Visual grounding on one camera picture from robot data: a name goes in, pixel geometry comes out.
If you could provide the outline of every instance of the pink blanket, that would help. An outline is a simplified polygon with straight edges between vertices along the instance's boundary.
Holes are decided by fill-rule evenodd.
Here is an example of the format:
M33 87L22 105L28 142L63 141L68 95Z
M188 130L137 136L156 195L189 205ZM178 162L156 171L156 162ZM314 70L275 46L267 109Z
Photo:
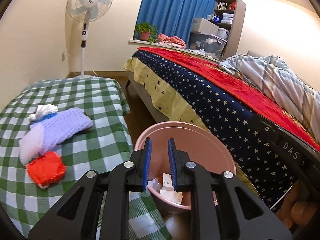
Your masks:
M158 35L158 39L160 40L161 44L170 45L181 49L186 48L186 43L177 36L168 37L167 35L160 33Z

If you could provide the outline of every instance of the blue curtain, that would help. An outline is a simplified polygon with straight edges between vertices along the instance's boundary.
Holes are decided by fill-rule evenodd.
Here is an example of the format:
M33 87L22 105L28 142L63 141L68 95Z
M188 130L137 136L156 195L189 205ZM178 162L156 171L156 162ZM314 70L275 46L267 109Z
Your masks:
M189 44L194 18L212 14L215 0L142 0L137 24L148 22L159 33L178 36Z

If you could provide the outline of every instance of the bed leg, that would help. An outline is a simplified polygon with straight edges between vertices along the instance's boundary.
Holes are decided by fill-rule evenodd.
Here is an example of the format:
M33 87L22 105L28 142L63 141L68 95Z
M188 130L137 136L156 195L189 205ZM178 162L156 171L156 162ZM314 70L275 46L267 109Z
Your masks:
M131 84L130 79L128 80L127 84L125 85L125 88L128 88L128 86Z

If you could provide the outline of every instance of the window sill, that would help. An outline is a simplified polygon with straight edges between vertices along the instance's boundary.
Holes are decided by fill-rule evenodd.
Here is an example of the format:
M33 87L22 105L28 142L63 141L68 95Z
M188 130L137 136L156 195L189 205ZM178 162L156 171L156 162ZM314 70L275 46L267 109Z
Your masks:
M177 51L183 51L183 52L186 52L186 53L191 54L191 55L193 55L193 56L206 59L206 60L211 61L211 62L213 62L213 63L216 63L216 64L219 63L219 61L216 60L216 59L199 55L198 53L193 52L193 51L190 51L190 50L187 50L187 49L180 49L180 48L177 48L177 47L168 46L168 45L164 45L164 44L159 44L159 43L156 43L156 42L139 41L139 40L132 40L132 39L130 39L130 40L129 40L129 44L131 44L131 43L137 43L137 44L141 44L141 45L144 44L144 45L149 45L149 46L155 46L155 47L161 47L161 48L174 49L174 50L177 50Z

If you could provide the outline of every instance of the navy blue star fabric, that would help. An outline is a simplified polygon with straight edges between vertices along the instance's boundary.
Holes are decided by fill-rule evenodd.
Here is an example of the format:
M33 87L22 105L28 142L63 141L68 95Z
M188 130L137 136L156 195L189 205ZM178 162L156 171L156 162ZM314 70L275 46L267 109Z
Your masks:
M167 82L189 103L209 131L229 149L268 207L298 179L271 149L262 133L252 128L249 120L255 113L243 102L202 76L156 54L139 50L133 57L159 76L158 85Z

